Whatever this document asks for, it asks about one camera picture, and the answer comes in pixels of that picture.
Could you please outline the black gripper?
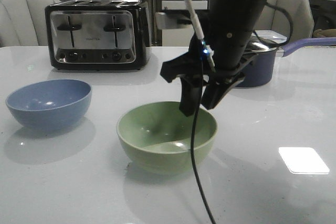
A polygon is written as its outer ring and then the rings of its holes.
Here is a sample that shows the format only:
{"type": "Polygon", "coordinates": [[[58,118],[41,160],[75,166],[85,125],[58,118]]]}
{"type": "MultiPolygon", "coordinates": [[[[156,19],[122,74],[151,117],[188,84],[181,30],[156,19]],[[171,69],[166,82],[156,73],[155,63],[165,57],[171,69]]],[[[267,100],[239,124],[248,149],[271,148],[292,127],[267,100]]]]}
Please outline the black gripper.
{"type": "Polygon", "coordinates": [[[188,51],[162,63],[160,75],[168,83],[181,81],[180,111],[191,116],[201,104],[215,108],[222,98],[245,78],[244,68],[258,53],[247,48],[249,35],[208,36],[205,41],[191,40],[188,51]],[[209,77],[203,89],[203,77],[209,77]]]}

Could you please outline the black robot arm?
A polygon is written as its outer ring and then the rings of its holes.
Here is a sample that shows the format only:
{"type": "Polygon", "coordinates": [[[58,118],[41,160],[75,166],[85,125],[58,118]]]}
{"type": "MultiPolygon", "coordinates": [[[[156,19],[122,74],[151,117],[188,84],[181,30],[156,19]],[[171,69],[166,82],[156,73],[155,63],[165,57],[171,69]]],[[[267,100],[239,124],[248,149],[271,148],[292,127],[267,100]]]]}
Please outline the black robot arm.
{"type": "Polygon", "coordinates": [[[162,64],[160,75],[168,83],[177,77],[181,80],[179,110],[185,116],[193,115],[200,105],[213,109],[230,89],[243,82],[243,69],[256,56],[246,53],[245,48],[266,1],[214,0],[201,20],[205,42],[214,51],[213,67],[195,36],[186,53],[162,64]]]}

